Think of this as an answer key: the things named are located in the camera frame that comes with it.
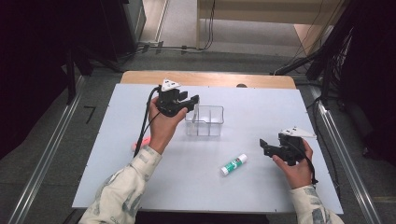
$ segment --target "white panel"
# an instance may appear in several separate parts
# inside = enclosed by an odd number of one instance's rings
[[[114,90],[73,207],[88,207],[103,181],[133,158],[146,101],[154,85],[119,84]],[[277,134],[297,126],[313,128],[297,90],[181,87],[201,105],[224,106],[221,136],[186,135],[181,121],[163,160],[148,182],[141,206],[155,211],[275,213],[294,212],[281,170],[263,155],[259,139],[279,145]],[[342,214],[318,141],[314,150],[317,192],[324,205]],[[247,154],[247,162],[227,176],[220,168]]]

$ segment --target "green and white glue stick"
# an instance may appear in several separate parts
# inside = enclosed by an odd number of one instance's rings
[[[245,154],[238,156],[238,158],[236,158],[235,160],[230,161],[225,166],[221,167],[222,173],[224,175],[229,174],[230,172],[232,172],[233,170],[235,170],[236,168],[241,166],[243,163],[245,163],[245,161],[247,161],[247,159],[248,159],[248,157]]]

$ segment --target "human hand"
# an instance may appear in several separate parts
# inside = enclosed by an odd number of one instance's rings
[[[174,117],[169,118],[157,109],[155,105],[157,100],[158,97],[155,97],[149,104],[148,120],[151,121],[149,125],[151,139],[148,146],[163,154],[175,133],[178,123],[186,116],[187,108],[182,108]]]
[[[312,154],[313,154],[312,148],[308,145],[308,143],[304,139],[303,139],[303,143],[305,147],[305,155],[309,160],[312,161]],[[273,161],[283,171],[283,173],[285,173],[285,176],[288,179],[289,185],[292,189],[297,189],[303,186],[310,185],[312,183],[311,182],[312,172],[309,169],[309,165],[306,160],[301,160],[299,161],[298,164],[294,166],[288,166],[277,155],[274,155]]]

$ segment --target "white mount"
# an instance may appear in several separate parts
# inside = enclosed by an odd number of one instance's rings
[[[281,133],[288,135],[288,136],[295,136],[295,137],[312,137],[316,138],[317,135],[314,133],[309,133],[307,131],[304,131],[303,129],[299,129],[297,127],[294,128],[289,128],[286,130],[281,130]]]
[[[161,88],[161,91],[170,91],[177,87],[181,87],[181,85],[166,78],[163,80],[163,87]]]

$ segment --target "patterned sleeve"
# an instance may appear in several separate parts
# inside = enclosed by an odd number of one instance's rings
[[[333,211],[323,207],[315,188],[305,186],[290,191],[298,223],[344,223]]]
[[[161,158],[151,147],[143,147],[99,188],[79,223],[134,223],[140,198]]]

